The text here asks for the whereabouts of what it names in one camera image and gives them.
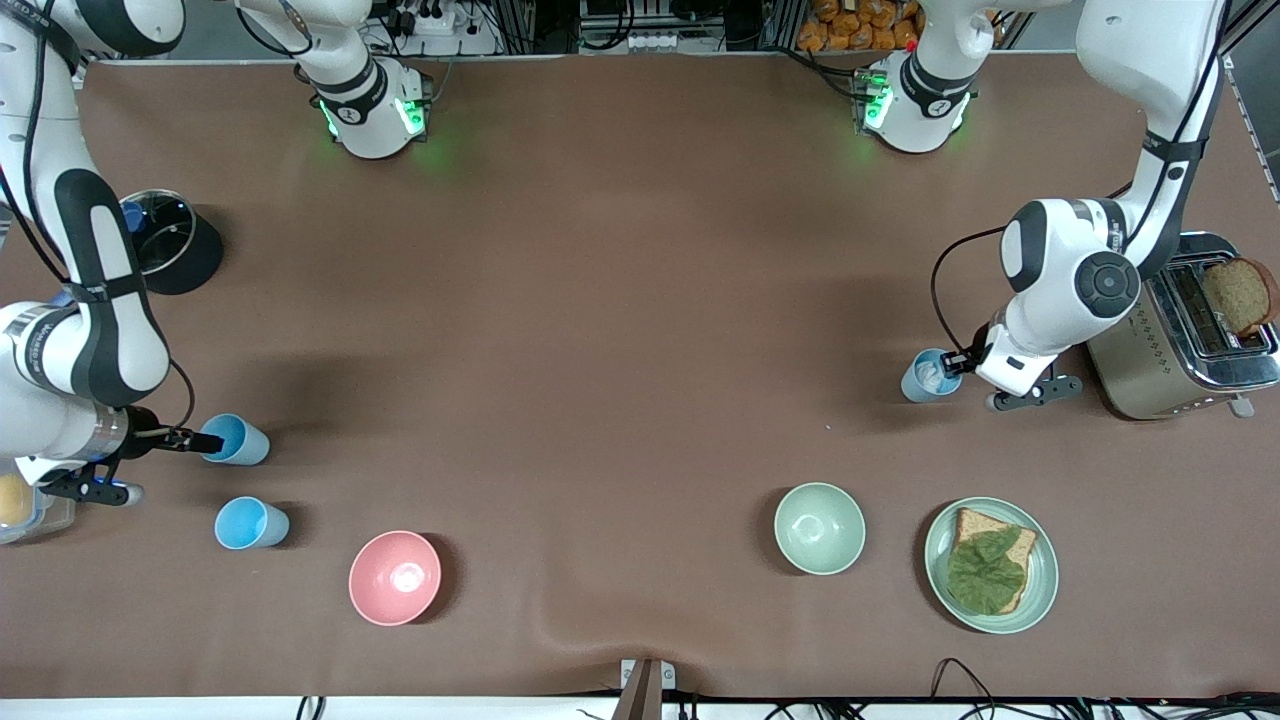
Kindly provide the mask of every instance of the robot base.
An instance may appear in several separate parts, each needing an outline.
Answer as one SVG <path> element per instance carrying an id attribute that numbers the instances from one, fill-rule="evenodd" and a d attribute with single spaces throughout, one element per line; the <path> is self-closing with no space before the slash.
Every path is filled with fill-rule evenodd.
<path id="1" fill-rule="evenodd" d="M 435 92 L 430 77 L 402 65 L 393 58 L 378 58 L 387 72 L 388 92 L 383 101 L 369 111 L 361 124 L 347 124 L 330 115 L 320 102 L 329 120 L 329 133 L 352 155 L 366 160 L 389 158 L 410 142 L 426 142 L 431 97 Z"/>
<path id="2" fill-rule="evenodd" d="M 942 146 L 964 122 L 964 109 L 972 94 L 948 108 L 934 108 L 937 117 L 927 117 L 902 91 L 902 63 L 910 54 L 897 50 L 870 67 L 888 78 L 881 97 L 870 102 L 854 102 L 859 132 L 878 136 L 886 145 L 902 152 L 931 152 Z"/>

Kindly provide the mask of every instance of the black pot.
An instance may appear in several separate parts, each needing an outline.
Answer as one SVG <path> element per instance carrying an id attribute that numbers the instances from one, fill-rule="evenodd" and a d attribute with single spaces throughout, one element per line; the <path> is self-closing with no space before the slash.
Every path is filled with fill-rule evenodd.
<path id="1" fill-rule="evenodd" d="M 147 290 L 183 295 L 209 282 L 223 263 L 223 236 L 184 197 L 143 190 L 120 201 Z"/>

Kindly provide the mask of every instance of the lettuce leaf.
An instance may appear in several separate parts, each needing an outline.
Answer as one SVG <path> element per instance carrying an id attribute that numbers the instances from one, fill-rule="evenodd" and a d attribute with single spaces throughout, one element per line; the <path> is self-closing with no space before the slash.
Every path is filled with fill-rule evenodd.
<path id="1" fill-rule="evenodd" d="M 996 615 L 1009 605 L 1027 573 L 1006 555 L 1023 532 L 1018 525 L 978 533 L 961 542 L 947 559 L 947 591 L 965 610 Z"/>

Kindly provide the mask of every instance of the mint green bowl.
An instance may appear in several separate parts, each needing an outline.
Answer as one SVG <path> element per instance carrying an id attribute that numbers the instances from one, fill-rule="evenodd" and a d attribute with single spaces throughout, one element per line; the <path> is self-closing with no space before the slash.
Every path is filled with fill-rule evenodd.
<path id="1" fill-rule="evenodd" d="M 791 488 L 773 514 L 782 555 L 810 575 L 835 575 L 858 560 L 867 543 L 863 511 L 847 492 L 827 483 Z"/>
<path id="2" fill-rule="evenodd" d="M 961 507 L 1030 528 L 1039 536 L 1032 546 L 1030 560 L 1027 564 L 1027 589 L 1023 591 L 1018 607 L 1009 615 L 979 615 L 965 610 L 951 598 L 951 592 L 947 589 L 947 557 L 951 556 L 951 546 L 955 543 L 956 515 Z M 929 577 L 929 584 L 933 585 L 938 600 L 957 620 L 970 628 L 997 635 L 1020 633 L 1039 623 L 1050 607 L 1053 607 L 1053 600 L 1057 597 L 1057 555 L 1053 552 L 1053 543 L 1048 542 L 1044 528 L 1021 507 L 995 497 L 957 500 L 938 512 L 924 538 L 924 573 Z"/>

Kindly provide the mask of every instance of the pink bowl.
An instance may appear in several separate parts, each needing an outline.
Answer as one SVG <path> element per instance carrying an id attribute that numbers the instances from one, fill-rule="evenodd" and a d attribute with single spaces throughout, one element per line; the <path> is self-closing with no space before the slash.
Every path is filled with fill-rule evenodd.
<path id="1" fill-rule="evenodd" d="M 440 592 L 440 556 L 422 536 L 392 530 L 369 541 L 347 578 L 351 603 L 375 625 L 403 625 Z"/>

